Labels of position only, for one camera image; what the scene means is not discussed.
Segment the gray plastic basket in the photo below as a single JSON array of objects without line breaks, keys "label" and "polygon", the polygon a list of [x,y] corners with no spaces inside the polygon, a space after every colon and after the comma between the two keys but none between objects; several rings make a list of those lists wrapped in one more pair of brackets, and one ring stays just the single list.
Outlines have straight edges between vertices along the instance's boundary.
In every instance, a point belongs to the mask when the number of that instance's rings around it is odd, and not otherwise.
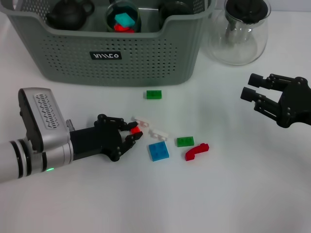
[{"label": "gray plastic basket", "polygon": [[[59,0],[0,0],[15,30],[42,74],[50,80],[109,86],[155,86],[183,83],[192,75],[205,18],[215,1],[184,1],[194,15],[171,16],[159,31],[158,6],[163,0],[134,0],[142,33],[105,32],[108,0],[94,0],[95,12],[79,31],[49,27],[46,13]],[[121,52],[121,60],[93,60],[94,52]]]}]

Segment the basket logo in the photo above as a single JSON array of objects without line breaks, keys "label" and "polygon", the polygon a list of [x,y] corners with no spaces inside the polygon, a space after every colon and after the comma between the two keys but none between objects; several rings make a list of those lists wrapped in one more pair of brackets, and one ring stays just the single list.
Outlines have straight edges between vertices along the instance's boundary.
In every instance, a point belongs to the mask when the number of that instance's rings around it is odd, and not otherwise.
[{"label": "basket logo", "polygon": [[89,52],[92,60],[122,60],[121,52]]}]

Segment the white table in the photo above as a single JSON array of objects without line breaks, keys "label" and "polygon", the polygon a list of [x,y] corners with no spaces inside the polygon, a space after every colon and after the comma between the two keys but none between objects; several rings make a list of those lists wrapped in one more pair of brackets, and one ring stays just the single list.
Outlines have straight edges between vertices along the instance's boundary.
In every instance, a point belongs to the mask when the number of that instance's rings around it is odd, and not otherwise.
[{"label": "white table", "polygon": [[[311,81],[310,25],[311,13],[272,12],[265,53],[242,67],[210,60],[203,43],[192,78],[155,88],[163,99],[147,101],[148,88],[50,82],[0,15],[0,142],[25,136],[17,92],[33,86],[50,88],[76,129],[104,113],[138,115],[170,133],[166,160],[151,161],[147,146],[156,140],[144,131],[117,163],[96,155],[0,184],[0,232],[309,233],[311,127],[280,128],[240,95],[251,73]],[[174,144],[188,135],[210,145],[191,162],[189,148]]]}]

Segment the red lego piece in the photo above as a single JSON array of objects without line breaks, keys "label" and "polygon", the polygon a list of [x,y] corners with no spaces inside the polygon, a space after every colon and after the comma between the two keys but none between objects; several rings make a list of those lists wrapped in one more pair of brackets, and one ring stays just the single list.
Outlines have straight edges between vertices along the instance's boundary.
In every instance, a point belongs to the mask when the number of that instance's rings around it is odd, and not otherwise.
[{"label": "red lego piece", "polygon": [[129,27],[124,28],[120,24],[116,24],[115,25],[115,31],[118,32],[118,33],[134,33],[133,29],[131,29]]},{"label": "red lego piece", "polygon": [[194,147],[191,150],[189,150],[185,155],[185,159],[186,159],[186,161],[193,160],[195,158],[196,154],[206,152],[208,150],[209,150],[208,144],[202,143],[201,145]]},{"label": "red lego piece", "polygon": [[131,134],[135,134],[135,133],[139,133],[141,132],[140,128],[138,126],[136,126],[135,128],[131,129]]}]

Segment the glass jar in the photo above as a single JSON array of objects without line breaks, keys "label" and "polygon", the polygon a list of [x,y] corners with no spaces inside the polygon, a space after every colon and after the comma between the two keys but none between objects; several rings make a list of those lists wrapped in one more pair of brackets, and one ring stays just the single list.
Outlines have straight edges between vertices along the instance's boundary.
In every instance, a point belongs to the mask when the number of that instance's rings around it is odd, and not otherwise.
[{"label": "glass jar", "polygon": [[107,8],[105,13],[105,24],[107,31],[115,32],[115,16],[122,13],[127,13],[131,19],[135,21],[135,25],[131,27],[134,32],[141,32],[141,18],[139,9],[131,0],[110,0],[111,5]]},{"label": "glass jar", "polygon": [[267,0],[226,0],[213,23],[208,47],[219,61],[246,65],[258,59],[267,44]]}]

